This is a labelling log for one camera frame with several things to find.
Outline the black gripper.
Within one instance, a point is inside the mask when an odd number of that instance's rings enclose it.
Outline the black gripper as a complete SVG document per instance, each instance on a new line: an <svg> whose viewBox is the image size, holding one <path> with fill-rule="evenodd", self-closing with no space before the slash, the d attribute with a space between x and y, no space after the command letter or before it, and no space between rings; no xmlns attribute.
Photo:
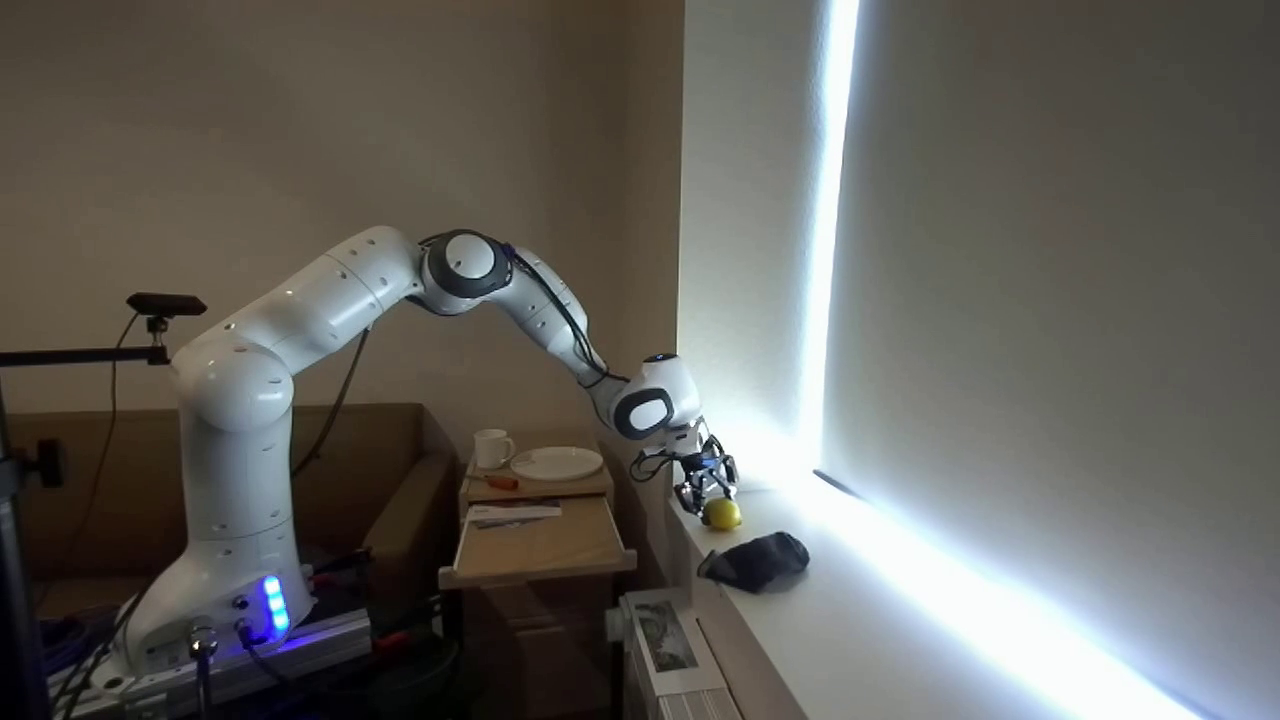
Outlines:
<svg viewBox="0 0 1280 720"><path fill-rule="evenodd" d="M699 511L712 498L737 498L737 459L722 445L705 445L691 457L682 457L678 498L683 511Z"/></svg>

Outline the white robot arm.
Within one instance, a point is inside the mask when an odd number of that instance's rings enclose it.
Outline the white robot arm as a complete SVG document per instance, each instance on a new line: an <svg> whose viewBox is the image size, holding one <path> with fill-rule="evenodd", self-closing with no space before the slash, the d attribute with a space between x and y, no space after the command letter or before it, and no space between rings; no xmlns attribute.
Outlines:
<svg viewBox="0 0 1280 720"><path fill-rule="evenodd" d="M291 457L298 375L341 348L364 348L396 305L434 317L502 308L589 393L597 418L638 447L638 468L682 468L678 498L689 511L737 494L737 459L674 350L619 375L594 345L589 308L532 249L477 227L408 240L377 224L176 350L189 539L133 605L133 663L162 663L199 618L287 641L317 606L298 553L291 475L321 447Z"/></svg>

